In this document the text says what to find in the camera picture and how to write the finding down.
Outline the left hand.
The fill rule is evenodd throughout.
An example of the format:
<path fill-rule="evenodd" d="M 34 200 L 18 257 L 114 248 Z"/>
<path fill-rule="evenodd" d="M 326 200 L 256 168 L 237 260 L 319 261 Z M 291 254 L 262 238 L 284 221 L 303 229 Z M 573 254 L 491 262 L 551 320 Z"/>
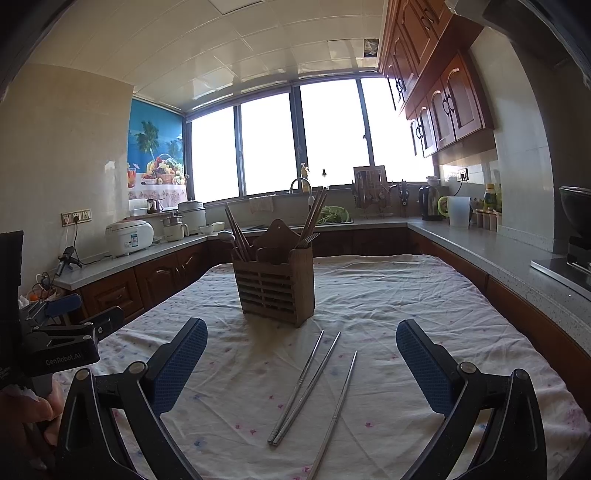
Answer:
<path fill-rule="evenodd" d="M 62 387 L 55 379 L 47 397 L 18 386 L 2 389 L 1 466 L 40 462 L 49 447 L 57 444 L 64 405 Z"/>

